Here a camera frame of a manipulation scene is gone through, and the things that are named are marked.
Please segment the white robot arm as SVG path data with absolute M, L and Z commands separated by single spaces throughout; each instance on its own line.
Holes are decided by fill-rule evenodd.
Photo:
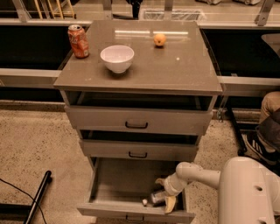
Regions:
M 164 187 L 165 211 L 171 213 L 176 196 L 196 181 L 218 190 L 218 224 L 279 224 L 279 91 L 262 99 L 259 124 L 245 136 L 245 144 L 254 158 L 233 157 L 221 171 L 181 162 L 172 175 L 157 179 Z

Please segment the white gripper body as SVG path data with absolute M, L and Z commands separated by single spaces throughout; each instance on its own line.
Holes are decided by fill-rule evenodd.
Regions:
M 164 179 L 164 189 L 169 196 L 177 196 L 186 188 L 186 182 L 176 173 Z

